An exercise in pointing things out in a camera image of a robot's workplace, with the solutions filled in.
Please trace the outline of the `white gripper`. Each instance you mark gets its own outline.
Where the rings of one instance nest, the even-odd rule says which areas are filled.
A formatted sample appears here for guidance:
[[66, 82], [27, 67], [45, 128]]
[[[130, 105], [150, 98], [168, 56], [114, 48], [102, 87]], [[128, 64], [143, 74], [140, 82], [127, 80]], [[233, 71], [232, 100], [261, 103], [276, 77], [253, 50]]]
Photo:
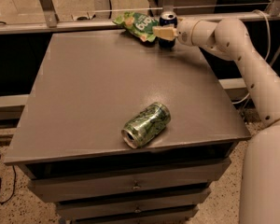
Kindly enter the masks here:
[[192, 46], [192, 35], [195, 25], [198, 20], [194, 19], [183, 19], [178, 25], [177, 30], [172, 26], [154, 26], [153, 34], [154, 36], [173, 41], [177, 38], [177, 40], [186, 46]]

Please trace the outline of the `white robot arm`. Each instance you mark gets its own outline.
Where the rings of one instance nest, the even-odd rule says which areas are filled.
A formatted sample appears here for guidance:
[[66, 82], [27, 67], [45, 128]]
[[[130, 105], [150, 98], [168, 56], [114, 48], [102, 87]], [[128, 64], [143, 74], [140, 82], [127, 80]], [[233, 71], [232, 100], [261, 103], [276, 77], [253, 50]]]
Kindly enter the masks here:
[[239, 224], [280, 224], [280, 77], [255, 50], [238, 19], [183, 19], [177, 26], [156, 26], [153, 34], [236, 63], [264, 124], [245, 152]]

